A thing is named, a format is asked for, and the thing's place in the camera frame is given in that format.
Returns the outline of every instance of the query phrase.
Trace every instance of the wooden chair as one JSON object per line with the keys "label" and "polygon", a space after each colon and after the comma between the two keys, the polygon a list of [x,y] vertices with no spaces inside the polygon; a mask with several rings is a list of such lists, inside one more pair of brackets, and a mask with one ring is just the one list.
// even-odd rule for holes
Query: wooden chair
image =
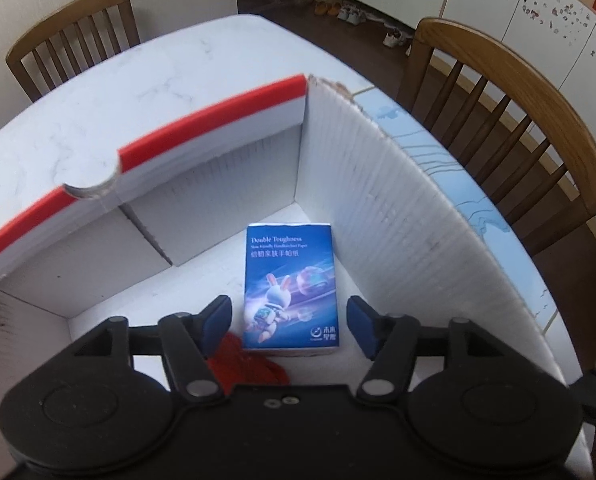
{"label": "wooden chair", "polygon": [[493,193],[490,193],[493,203],[498,204],[520,182],[549,146],[555,148],[564,162],[505,215],[510,225],[515,224],[532,209],[567,171],[580,192],[565,209],[558,211],[521,238],[527,252],[531,256],[539,253],[595,216],[596,142],[560,92],[534,67],[500,42],[460,23],[425,18],[415,32],[411,55],[396,98],[398,103],[412,112],[435,48],[446,52],[457,61],[427,115],[423,118],[416,117],[427,130],[431,131],[438,120],[462,67],[466,65],[482,75],[440,137],[445,148],[449,149],[461,131],[488,81],[505,93],[457,156],[463,166],[472,160],[511,100],[526,113],[491,158],[474,171],[473,177],[478,185],[482,186],[510,153],[532,121],[546,136],[540,146],[533,150]]}
{"label": "wooden chair", "polygon": [[[38,65],[42,78],[47,84],[48,90],[51,91],[56,87],[56,83],[51,78],[47,66],[37,50],[42,43],[46,45],[55,71],[60,77],[58,85],[68,81],[70,78],[62,65],[62,61],[58,56],[54,42],[50,39],[53,36],[59,35],[60,43],[62,43],[62,48],[66,53],[66,57],[73,69],[74,75],[78,75],[82,70],[91,68],[94,65],[94,59],[91,56],[91,52],[89,51],[89,47],[84,38],[84,33],[80,27],[80,20],[85,18],[88,22],[88,27],[93,36],[100,60],[105,60],[108,57],[107,52],[105,51],[100,32],[98,31],[97,24],[94,20],[94,14],[96,12],[101,12],[102,20],[113,50],[113,52],[109,53],[110,56],[121,52],[120,43],[118,42],[118,37],[113,28],[113,24],[111,23],[111,17],[108,11],[108,9],[113,6],[117,6],[120,11],[120,20],[124,27],[124,33],[129,46],[131,47],[140,44],[140,37],[133,17],[130,0],[74,0],[62,7],[62,9],[55,11],[50,16],[33,25],[30,30],[15,42],[14,46],[12,46],[8,54],[6,54],[6,64],[9,69],[11,69],[11,72],[13,72],[18,83],[20,83],[20,86],[22,86],[26,94],[31,98],[31,101],[37,101],[42,94],[22,64],[22,59],[27,56],[27,54],[33,54],[33,58]],[[76,59],[71,44],[66,36],[67,28],[71,25],[75,30],[78,43],[82,50],[82,56],[86,62],[86,67],[84,69],[79,65],[78,59]]]}

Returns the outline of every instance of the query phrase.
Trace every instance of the marble tabletop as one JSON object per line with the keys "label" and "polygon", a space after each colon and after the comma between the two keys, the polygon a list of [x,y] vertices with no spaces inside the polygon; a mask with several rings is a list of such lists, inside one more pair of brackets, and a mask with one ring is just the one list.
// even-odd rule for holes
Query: marble tabletop
{"label": "marble tabletop", "polygon": [[111,57],[0,130],[0,228],[62,184],[107,182],[118,167],[118,149],[131,141],[299,73],[340,82],[351,93],[373,86],[308,41],[245,14],[184,28]]}

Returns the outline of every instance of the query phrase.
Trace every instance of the cartoon rabbit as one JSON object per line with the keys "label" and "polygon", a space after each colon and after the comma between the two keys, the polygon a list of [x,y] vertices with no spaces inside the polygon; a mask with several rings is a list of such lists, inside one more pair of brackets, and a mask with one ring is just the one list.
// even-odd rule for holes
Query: cartoon rabbit
{"label": "cartoon rabbit", "polygon": [[278,323],[289,320],[286,309],[291,303],[291,293],[289,283],[291,278],[285,276],[282,285],[278,285],[278,280],[273,274],[267,274],[269,289],[265,296],[265,306],[260,307],[254,314],[252,329],[258,329],[262,332],[258,337],[258,343],[269,339],[278,328]]}

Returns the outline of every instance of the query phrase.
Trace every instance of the red fabric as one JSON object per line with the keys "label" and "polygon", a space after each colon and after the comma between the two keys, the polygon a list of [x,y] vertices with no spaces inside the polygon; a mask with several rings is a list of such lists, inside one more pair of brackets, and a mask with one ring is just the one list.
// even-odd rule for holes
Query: red fabric
{"label": "red fabric", "polygon": [[289,384],[284,368],[262,355],[244,352],[242,341],[231,332],[207,362],[226,394],[236,384]]}

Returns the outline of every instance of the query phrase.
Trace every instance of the floor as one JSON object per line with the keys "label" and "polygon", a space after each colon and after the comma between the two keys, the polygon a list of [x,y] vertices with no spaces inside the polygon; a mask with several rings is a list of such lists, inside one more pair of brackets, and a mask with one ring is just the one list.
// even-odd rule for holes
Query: floor
{"label": "floor", "polygon": [[[315,16],[313,6],[269,9],[264,10],[262,15],[330,52],[372,81],[383,92],[391,97],[396,96],[407,56],[404,48],[389,49],[382,45],[385,35],[382,25],[367,22],[353,27],[333,17]],[[438,91],[443,80],[444,76],[440,72],[430,68],[414,111],[430,107],[431,96]],[[432,133],[444,131],[451,112],[455,113],[465,97],[466,93],[461,89],[454,91]],[[480,124],[487,114],[488,111],[478,105],[470,122],[451,146],[452,152],[460,152],[469,132],[474,131],[473,126]],[[479,156],[476,156],[470,165],[478,167],[486,158],[488,148],[497,145],[506,134],[508,131],[499,124]],[[526,155],[527,150],[518,145],[507,157],[506,168],[496,170],[486,182],[485,191],[501,182],[505,170],[517,165],[518,160]],[[510,196],[500,203],[501,210],[504,212],[545,176],[546,172],[542,167],[534,168]],[[531,211],[531,216],[527,215],[523,222],[519,222],[518,231],[530,229],[567,201],[559,188],[552,190]],[[583,370],[591,368],[596,359],[596,239],[586,226],[582,226],[538,254],[534,261],[568,327]],[[596,441],[592,456],[596,470]]]}

